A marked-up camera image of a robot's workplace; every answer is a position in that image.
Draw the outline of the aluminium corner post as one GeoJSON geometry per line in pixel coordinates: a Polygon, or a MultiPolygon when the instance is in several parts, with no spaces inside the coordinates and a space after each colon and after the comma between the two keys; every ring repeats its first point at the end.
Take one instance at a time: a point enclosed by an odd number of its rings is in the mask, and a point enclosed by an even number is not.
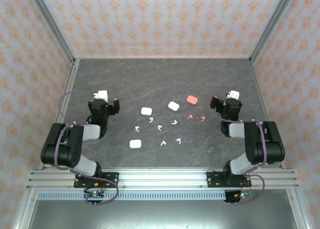
{"type": "Polygon", "coordinates": [[[286,8],[288,7],[291,0],[280,0],[277,4],[270,20],[268,21],[262,35],[260,36],[256,46],[253,49],[251,56],[248,58],[250,64],[253,66],[258,60],[259,55],[266,46],[270,36],[272,35],[274,29],[276,28],[278,22],[280,21],[282,15],[284,14],[286,8]]]}
{"type": "Polygon", "coordinates": [[[65,38],[63,37],[57,23],[54,20],[54,17],[51,14],[49,8],[47,7],[45,1],[44,0],[33,0],[33,2],[37,6],[41,16],[45,20],[50,31],[52,32],[54,38],[56,39],[58,45],[61,48],[63,54],[68,59],[68,61],[73,65],[75,63],[76,59],[73,56],[71,49],[69,48],[65,38]]]}

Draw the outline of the aluminium frame leg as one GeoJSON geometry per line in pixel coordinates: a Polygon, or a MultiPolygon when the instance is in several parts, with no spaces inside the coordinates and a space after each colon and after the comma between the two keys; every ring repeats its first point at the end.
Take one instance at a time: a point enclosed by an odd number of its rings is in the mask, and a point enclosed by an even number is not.
{"type": "Polygon", "coordinates": [[[18,209],[13,229],[28,229],[38,198],[38,190],[27,190],[18,209]]]}
{"type": "Polygon", "coordinates": [[[291,211],[297,229],[313,229],[307,213],[307,207],[300,189],[286,190],[291,211]]]}

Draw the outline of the controller board with LED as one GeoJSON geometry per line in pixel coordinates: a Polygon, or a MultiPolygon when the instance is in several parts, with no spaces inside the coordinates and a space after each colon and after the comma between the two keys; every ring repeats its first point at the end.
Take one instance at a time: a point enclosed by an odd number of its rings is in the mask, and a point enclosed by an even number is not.
{"type": "Polygon", "coordinates": [[[241,191],[241,190],[226,190],[225,200],[227,204],[239,203],[241,199],[252,196],[254,193],[252,191],[241,191]]]}
{"type": "Polygon", "coordinates": [[[86,188],[83,192],[84,200],[88,205],[97,205],[101,203],[105,197],[105,193],[101,189],[90,190],[90,188],[86,188]]]}

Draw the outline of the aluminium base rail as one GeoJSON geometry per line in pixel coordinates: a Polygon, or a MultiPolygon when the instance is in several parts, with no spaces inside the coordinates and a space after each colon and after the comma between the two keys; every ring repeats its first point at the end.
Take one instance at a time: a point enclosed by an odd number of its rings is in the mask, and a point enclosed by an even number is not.
{"type": "MultiPolygon", "coordinates": [[[[208,187],[205,167],[114,167],[104,172],[118,172],[118,187],[123,190],[208,190],[225,187],[208,187]]],[[[212,169],[220,172],[221,168],[212,169]]],[[[74,174],[46,167],[33,170],[27,182],[27,189],[64,190],[73,189],[74,174]]],[[[255,170],[249,179],[252,189],[298,189],[298,174],[293,169],[265,167],[255,170]]]]}

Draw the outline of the grey metal sheet panel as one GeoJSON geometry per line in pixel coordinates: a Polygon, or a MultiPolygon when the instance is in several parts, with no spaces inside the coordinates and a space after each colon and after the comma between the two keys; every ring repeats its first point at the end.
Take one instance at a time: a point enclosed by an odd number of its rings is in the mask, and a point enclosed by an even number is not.
{"type": "Polygon", "coordinates": [[[38,201],[29,229],[297,229],[290,204],[279,201],[38,201]]]}

